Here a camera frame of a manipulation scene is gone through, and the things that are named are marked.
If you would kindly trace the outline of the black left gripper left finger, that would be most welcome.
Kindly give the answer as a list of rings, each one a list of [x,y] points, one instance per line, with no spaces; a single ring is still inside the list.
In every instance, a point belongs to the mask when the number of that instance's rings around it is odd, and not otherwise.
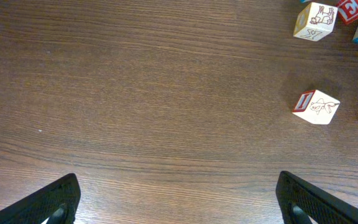
[[[73,224],[80,198],[78,180],[70,173],[0,210],[0,223]]]

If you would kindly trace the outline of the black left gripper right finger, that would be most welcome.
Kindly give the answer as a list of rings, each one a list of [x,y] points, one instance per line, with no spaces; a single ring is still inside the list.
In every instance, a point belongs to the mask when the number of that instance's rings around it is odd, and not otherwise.
[[[358,224],[358,208],[289,171],[281,171],[275,193],[285,224]]]

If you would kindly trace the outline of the block with red I and fish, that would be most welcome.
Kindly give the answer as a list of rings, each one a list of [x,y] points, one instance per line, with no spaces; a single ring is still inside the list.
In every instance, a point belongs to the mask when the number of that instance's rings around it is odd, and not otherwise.
[[[341,102],[319,90],[302,93],[292,113],[311,124],[327,125]]]

